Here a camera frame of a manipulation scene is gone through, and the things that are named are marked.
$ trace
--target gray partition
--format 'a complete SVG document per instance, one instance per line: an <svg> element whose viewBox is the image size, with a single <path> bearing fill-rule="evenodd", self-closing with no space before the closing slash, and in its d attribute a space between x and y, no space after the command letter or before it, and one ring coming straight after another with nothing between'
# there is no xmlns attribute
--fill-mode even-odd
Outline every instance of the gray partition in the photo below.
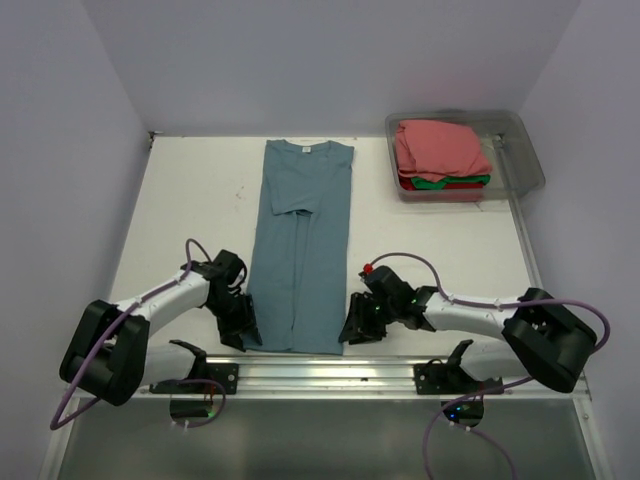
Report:
<svg viewBox="0 0 640 480"><path fill-rule="evenodd" d="M231 398L218 420L186 434L171 428L167 399L99 405L76 421L59 478L423 479L422 435L438 405ZM480 427L510 452L520 480L595 478L570 398L486 408ZM511 478L500 452L445 421L429 452L437 479Z"/></svg>

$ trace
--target table surface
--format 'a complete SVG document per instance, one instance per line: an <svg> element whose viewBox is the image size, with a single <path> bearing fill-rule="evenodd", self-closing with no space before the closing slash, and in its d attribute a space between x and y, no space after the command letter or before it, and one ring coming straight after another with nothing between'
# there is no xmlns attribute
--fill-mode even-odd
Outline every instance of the table surface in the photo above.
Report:
<svg viewBox="0 0 640 480"><path fill-rule="evenodd" d="M288 138L301 145L329 138ZM385 252L424 256L452 293L505 297L530 286L516 224L506 201L468 204L403 203L395 191L385 138L330 138L355 147L348 247L347 299L362 291L362 266ZM250 269L264 137L157 137L138 197L111 300L130 298L166 281L185 261L184 242L198 239L214 256L224 248ZM410 259L388 265L413 287L433 285ZM219 343L215 319L193 309L150 340L179 338L209 354L243 355ZM345 356L448 355L473 335L388 328L382 342L349 346ZM269 355L250 352L251 355Z"/></svg>

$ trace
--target transparent storage container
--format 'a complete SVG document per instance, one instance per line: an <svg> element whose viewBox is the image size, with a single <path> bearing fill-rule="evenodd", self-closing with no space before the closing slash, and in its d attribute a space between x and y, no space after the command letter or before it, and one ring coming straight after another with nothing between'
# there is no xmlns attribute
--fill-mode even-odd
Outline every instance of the transparent storage container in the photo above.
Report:
<svg viewBox="0 0 640 480"><path fill-rule="evenodd" d="M425 119L457 123L473 128L482 150L493 165L491 181L481 189L405 190L398 178L396 129L402 120ZM387 141L393 179L400 198L408 202L477 202L523 197L545 184L540 162L520 117L507 110L446 110L389 115Z"/></svg>

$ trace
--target stack of folded clothes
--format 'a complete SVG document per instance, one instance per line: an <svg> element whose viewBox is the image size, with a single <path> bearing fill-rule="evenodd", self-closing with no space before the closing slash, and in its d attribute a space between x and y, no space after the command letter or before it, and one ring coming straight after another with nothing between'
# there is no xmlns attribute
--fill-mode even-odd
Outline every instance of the stack of folded clothes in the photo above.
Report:
<svg viewBox="0 0 640 480"><path fill-rule="evenodd" d="M482 188L491 164L471 127L435 120L403 120L396 130L396 160L405 190Z"/></svg>

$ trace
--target wall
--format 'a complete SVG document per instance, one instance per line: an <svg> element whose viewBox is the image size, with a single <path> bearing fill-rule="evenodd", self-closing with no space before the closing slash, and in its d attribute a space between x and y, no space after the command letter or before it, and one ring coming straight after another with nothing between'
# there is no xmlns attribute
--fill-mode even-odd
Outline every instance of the wall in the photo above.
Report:
<svg viewBox="0 0 640 480"><path fill-rule="evenodd" d="M0 3L0 478L36 478L83 305L108 292L146 132L83 7Z"/></svg>
<svg viewBox="0 0 640 480"><path fill-rule="evenodd" d="M640 478L640 3L583 0L521 114L547 177L525 205L545 285L611 318L587 374L620 479Z"/></svg>
<svg viewBox="0 0 640 480"><path fill-rule="evenodd" d="M520 108L579 0L84 0L131 100L187 135L380 134Z"/></svg>

